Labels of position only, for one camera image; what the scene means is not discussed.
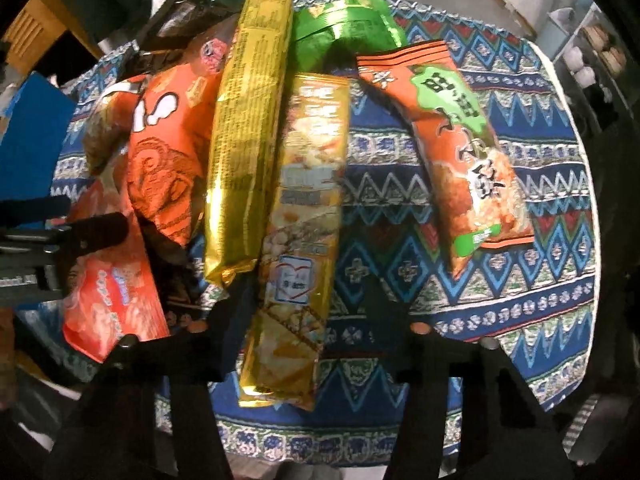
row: packaging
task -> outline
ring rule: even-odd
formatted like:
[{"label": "packaging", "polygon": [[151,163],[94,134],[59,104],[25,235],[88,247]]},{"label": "packaging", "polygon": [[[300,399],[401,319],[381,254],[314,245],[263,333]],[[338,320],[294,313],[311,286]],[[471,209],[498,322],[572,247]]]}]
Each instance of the packaging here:
[{"label": "packaging", "polygon": [[377,54],[408,44],[385,0],[337,0],[296,13],[293,65],[299,72],[320,72],[332,61],[356,54]]},{"label": "packaging", "polygon": [[123,243],[78,258],[72,269],[73,292],[65,298],[66,341],[98,362],[124,334],[135,334],[140,341],[169,335],[127,194],[126,167],[126,152],[119,152],[67,217],[74,222],[120,211],[129,221]]},{"label": "packaging", "polygon": [[138,75],[115,83],[95,101],[82,137],[90,174],[99,174],[117,147],[129,138],[133,110],[148,79],[146,75]]},{"label": "packaging", "polygon": [[124,67],[124,77],[129,78],[141,74],[155,75],[162,70],[180,64],[183,55],[183,49],[137,52],[127,60]]},{"label": "packaging", "polygon": [[396,100],[430,172],[451,269],[482,244],[533,241],[524,194],[472,90],[443,41],[358,57],[360,77]]},{"label": "packaging", "polygon": [[210,0],[166,0],[136,37],[140,50],[181,50],[197,34],[231,15]]},{"label": "packaging", "polygon": [[206,320],[212,305],[222,296],[223,289],[211,290],[214,285],[209,285],[203,292],[197,278],[197,269],[169,263],[153,247],[149,247],[148,240],[146,242],[151,271],[156,280],[169,332],[173,334],[196,321]]},{"label": "packaging", "polygon": [[205,277],[255,268],[289,46],[292,0],[246,0],[222,74],[209,156]]},{"label": "packaging", "polygon": [[153,77],[134,112],[127,187],[133,208],[185,247],[204,214],[207,158],[230,16],[194,38],[182,62]]},{"label": "packaging", "polygon": [[252,322],[241,406],[286,401],[313,409],[338,251],[349,113],[348,79],[293,79],[262,244],[264,303]]}]

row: orange snack bag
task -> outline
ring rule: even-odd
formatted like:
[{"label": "orange snack bag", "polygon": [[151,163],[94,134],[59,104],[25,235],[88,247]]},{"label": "orange snack bag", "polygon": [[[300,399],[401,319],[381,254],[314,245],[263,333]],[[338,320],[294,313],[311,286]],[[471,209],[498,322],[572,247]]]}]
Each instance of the orange snack bag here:
[{"label": "orange snack bag", "polygon": [[82,146],[92,175],[98,175],[131,132],[133,110],[144,91],[148,75],[133,76],[104,89],[86,120]]},{"label": "orange snack bag", "polygon": [[117,154],[67,217],[74,222],[121,212],[129,221],[123,243],[78,258],[75,286],[65,298],[66,341],[103,362],[125,334],[140,341],[169,335],[145,243],[125,187],[126,153]]},{"label": "orange snack bag", "polygon": [[204,210],[211,125],[232,16],[194,38],[148,83],[133,115],[127,187],[137,213],[184,247]]},{"label": "orange snack bag", "polygon": [[358,57],[360,77],[395,99],[428,167],[451,270],[480,246],[533,241],[524,194],[443,41]]}]

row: heart logo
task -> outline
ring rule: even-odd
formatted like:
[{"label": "heart logo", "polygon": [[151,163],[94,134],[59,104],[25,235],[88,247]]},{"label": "heart logo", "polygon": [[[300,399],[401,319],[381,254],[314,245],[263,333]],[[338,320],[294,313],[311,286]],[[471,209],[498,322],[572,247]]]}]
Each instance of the heart logo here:
[{"label": "heart logo", "polygon": [[308,258],[281,256],[276,266],[275,300],[306,305],[312,285],[313,261]]}]

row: gold snack package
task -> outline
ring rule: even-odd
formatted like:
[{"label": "gold snack package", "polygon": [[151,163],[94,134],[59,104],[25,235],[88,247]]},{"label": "gold snack package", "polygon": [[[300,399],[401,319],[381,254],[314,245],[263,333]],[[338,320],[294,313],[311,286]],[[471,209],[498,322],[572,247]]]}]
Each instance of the gold snack package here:
[{"label": "gold snack package", "polygon": [[252,321],[239,402],[312,410],[338,251],[349,80],[297,74],[290,95],[260,260],[264,303]]},{"label": "gold snack package", "polygon": [[207,181],[205,277],[256,266],[269,204],[292,0],[245,0],[222,73]]}]

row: patterned tablecloth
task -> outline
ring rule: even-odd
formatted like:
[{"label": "patterned tablecloth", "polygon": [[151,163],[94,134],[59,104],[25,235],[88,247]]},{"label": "patterned tablecloth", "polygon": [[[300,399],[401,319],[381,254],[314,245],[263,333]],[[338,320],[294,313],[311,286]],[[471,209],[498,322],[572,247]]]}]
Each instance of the patterned tablecloth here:
[{"label": "patterned tablecloth", "polygon": [[[295,6],[324,1],[296,0]],[[368,274],[384,280],[389,295],[410,304],[416,321],[445,336],[468,341],[496,336],[545,408],[584,376],[600,278],[598,221],[587,159],[551,63],[505,30],[420,4],[388,2],[411,42],[447,42],[516,169],[536,240],[502,252],[478,250],[453,280],[440,253],[430,183],[410,130],[391,109],[374,102],[351,73],[344,226],[318,405],[312,413],[287,404],[239,408],[238,377],[230,374],[211,393],[229,452],[332,465],[388,461],[406,388],[378,364],[360,305],[360,282]],[[103,58],[74,86],[79,106],[52,194],[76,199],[90,183],[81,144],[84,120],[133,48]],[[202,269],[203,244],[200,238],[192,248],[197,269]],[[20,316],[60,362],[86,380],[93,367],[62,340],[58,309],[58,303],[41,304]],[[445,452],[454,451],[460,437],[460,405],[460,384],[452,380]],[[158,399],[156,413],[158,427],[170,431],[165,399]]]}]

